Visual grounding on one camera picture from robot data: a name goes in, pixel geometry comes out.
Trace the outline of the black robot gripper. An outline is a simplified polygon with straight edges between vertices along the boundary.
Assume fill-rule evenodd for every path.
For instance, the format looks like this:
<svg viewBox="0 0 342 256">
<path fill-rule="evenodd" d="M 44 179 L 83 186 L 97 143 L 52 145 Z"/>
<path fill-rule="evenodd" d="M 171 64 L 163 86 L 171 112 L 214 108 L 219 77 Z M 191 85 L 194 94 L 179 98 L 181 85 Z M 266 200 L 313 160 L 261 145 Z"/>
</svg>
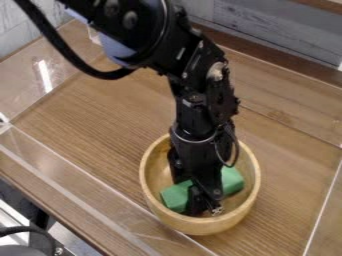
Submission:
<svg viewBox="0 0 342 256">
<path fill-rule="evenodd" d="M 225 124 L 199 137 L 174 125 L 170 128 L 170 146 L 167 158 L 173 181 L 178 184 L 191 180 L 195 184 L 189 187 L 186 214 L 201 216 L 209 212 L 213 216 L 219 215 L 223 206 L 214 200 L 223 199 L 221 170 L 233 167 L 240 157 L 234 126 Z"/>
</svg>

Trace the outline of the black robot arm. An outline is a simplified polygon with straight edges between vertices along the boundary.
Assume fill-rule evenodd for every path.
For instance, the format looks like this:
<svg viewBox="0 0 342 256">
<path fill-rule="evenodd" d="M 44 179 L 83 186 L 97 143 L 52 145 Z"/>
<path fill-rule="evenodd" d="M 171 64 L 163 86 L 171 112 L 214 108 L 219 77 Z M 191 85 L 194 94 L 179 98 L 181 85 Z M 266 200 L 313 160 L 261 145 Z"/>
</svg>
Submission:
<svg viewBox="0 0 342 256">
<path fill-rule="evenodd" d="M 173 0 L 59 0 L 99 33 L 110 59 L 129 70 L 150 68 L 167 77 L 177 116 L 167 161 L 173 181 L 189 181 L 190 216 L 223 210 L 222 169 L 235 165 L 240 145 L 234 115 L 240 99 L 223 50 L 195 29 Z"/>
</svg>

